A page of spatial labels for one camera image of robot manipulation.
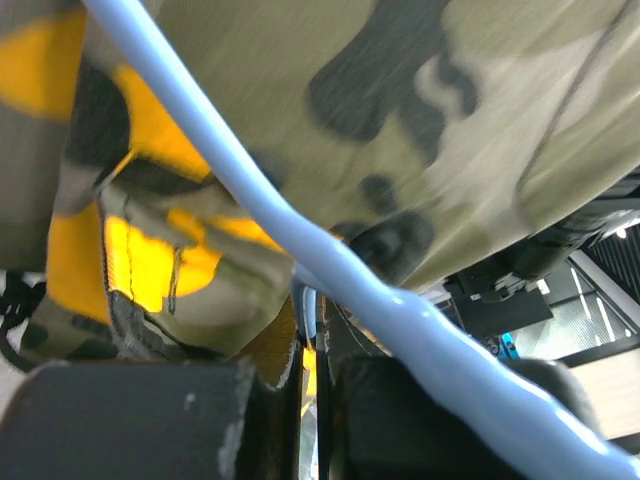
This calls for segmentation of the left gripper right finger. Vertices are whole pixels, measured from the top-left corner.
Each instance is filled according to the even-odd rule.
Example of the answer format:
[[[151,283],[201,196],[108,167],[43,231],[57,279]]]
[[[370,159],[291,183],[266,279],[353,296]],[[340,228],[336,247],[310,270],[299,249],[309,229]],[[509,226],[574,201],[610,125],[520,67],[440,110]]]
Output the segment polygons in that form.
[[[317,340],[323,479],[518,479],[323,298]]]

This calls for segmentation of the blue wire hanger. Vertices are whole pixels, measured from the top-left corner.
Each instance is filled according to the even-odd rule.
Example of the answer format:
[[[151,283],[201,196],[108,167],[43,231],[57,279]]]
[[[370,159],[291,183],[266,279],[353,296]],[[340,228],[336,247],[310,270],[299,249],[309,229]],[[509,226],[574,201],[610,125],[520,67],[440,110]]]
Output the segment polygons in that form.
[[[87,9],[237,202],[295,257],[306,285],[347,306],[417,383],[530,479],[635,479],[638,460],[504,367],[431,303],[382,283],[342,242],[294,210],[258,169],[137,1]]]

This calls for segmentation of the olive yellow patterned trousers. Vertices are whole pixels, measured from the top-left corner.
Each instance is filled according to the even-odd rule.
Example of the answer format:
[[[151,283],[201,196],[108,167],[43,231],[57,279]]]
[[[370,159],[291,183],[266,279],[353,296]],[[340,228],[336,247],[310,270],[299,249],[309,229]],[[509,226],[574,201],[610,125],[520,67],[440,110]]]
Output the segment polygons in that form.
[[[639,176],[635,1],[148,1],[274,188],[420,291]],[[226,360],[292,258],[79,1],[1,5],[2,356]]]

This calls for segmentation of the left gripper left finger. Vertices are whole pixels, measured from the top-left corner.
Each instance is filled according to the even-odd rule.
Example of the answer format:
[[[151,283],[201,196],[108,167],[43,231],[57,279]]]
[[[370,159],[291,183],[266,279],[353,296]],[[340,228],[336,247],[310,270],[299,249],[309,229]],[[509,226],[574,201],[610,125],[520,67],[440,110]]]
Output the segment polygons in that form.
[[[5,479],[294,479],[302,348],[293,309],[235,361],[52,362],[1,418]]]

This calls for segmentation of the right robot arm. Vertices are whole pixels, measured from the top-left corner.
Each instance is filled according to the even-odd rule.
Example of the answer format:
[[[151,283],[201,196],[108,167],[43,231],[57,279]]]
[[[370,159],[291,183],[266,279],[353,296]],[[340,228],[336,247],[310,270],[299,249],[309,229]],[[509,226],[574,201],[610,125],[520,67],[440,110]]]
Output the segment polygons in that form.
[[[639,176],[444,282],[446,315],[499,358],[564,359],[639,335]]]

